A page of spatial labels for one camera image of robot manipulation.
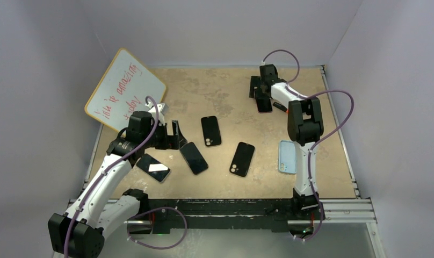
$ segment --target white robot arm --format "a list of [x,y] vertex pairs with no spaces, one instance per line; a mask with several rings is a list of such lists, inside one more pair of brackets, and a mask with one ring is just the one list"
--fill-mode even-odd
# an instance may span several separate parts
[[[255,98],[257,105],[263,107],[271,106],[271,99],[285,107],[288,113],[288,135],[294,142],[296,150],[296,183],[293,199],[299,211],[316,209],[318,203],[313,190],[318,191],[315,177],[317,146],[312,149],[312,152],[310,149],[323,134],[320,101],[318,98],[309,99],[290,88],[285,80],[278,77],[277,69],[273,64],[260,66],[260,76],[252,76],[249,97]],[[304,113],[310,118],[303,119]]]
[[[104,211],[111,194],[144,154],[146,148],[180,149],[187,143],[180,132],[178,121],[172,121],[173,135],[167,134],[167,124],[161,113],[166,111],[163,103],[157,106],[158,124],[156,128],[152,128],[152,114],[155,113],[155,108],[151,104],[149,107],[151,110],[148,112],[133,112],[128,127],[121,130],[116,139],[110,143],[99,171],[77,201],[64,214],[55,213],[49,219],[49,236],[55,252],[64,253],[67,229],[75,214],[77,217],[68,241],[68,253],[71,257],[87,258],[97,257],[105,239],[125,220],[150,210],[146,193],[138,189],[128,189],[110,209]],[[154,130],[152,137],[138,149],[137,146],[152,130]],[[108,172],[105,171],[126,154],[130,154],[127,159],[117,163]],[[84,196],[87,196],[87,199],[80,207]]]

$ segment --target black smartphone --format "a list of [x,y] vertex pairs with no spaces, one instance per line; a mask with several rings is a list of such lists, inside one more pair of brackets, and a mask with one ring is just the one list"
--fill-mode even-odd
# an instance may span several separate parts
[[247,176],[254,152],[255,147],[253,145],[240,142],[230,165],[230,173],[242,177]]
[[219,123],[217,122],[216,116],[203,117],[201,119],[201,126],[203,129],[204,144],[207,147],[222,144]]
[[170,169],[167,166],[149,154],[144,154],[136,163],[136,166],[160,183],[170,174]]
[[257,99],[258,113],[270,113],[272,112],[271,100],[268,98]]
[[200,174],[209,167],[207,165],[207,162],[201,155],[200,151],[196,147],[195,143],[189,142],[188,144],[184,145],[179,151],[195,175]]

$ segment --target smartphone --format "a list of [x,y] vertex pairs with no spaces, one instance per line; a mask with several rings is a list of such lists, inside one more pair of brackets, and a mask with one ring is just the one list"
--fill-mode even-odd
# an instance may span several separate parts
[[201,119],[201,126],[203,129],[204,144],[207,147],[217,146],[222,144],[220,138],[219,123],[216,116],[203,117]]
[[296,174],[296,147],[292,141],[282,140],[279,143],[279,171]]
[[230,173],[241,177],[247,176],[254,152],[255,147],[253,145],[240,142],[233,156]]
[[194,142],[189,142],[179,151],[195,175],[200,174],[209,167]]
[[170,174],[170,169],[167,166],[149,154],[144,154],[136,163],[136,166],[160,183]]
[[261,98],[256,100],[258,113],[272,112],[271,100],[268,98]]

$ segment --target speckled work surface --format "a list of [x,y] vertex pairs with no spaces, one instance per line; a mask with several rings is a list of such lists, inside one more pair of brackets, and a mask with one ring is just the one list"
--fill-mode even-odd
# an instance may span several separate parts
[[[158,183],[139,168],[133,168],[112,195],[119,198],[128,188],[138,188],[150,198],[288,198],[292,197],[295,175],[278,171],[280,140],[288,140],[287,115],[273,108],[260,114],[255,101],[249,98],[250,76],[258,68],[157,68],[153,72],[167,84],[163,102],[169,105],[165,119],[172,133],[171,120],[178,120],[184,137],[197,145],[209,168],[192,174],[178,150],[148,149],[149,153],[171,169],[163,183]],[[288,79],[293,68],[280,68],[279,76]],[[305,95],[324,90],[318,68],[301,70],[292,86]],[[324,133],[336,124],[326,95],[319,97],[322,106]],[[222,144],[206,147],[201,117],[217,116]],[[104,126],[98,144],[91,177],[102,163],[108,144],[116,132]],[[255,146],[255,154],[247,177],[229,172],[237,144]],[[345,153],[338,134],[317,150],[317,185],[323,198],[354,198]]]

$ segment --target white backdrop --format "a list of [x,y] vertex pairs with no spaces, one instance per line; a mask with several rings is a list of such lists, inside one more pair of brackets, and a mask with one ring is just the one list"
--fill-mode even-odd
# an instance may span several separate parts
[[327,74],[388,257],[434,257],[434,0],[363,1]]
[[329,61],[362,0],[82,2],[110,57],[126,47],[149,66],[258,65],[285,48],[310,66]]
[[0,0],[0,257],[51,257],[47,222],[82,187],[110,59],[78,0]]

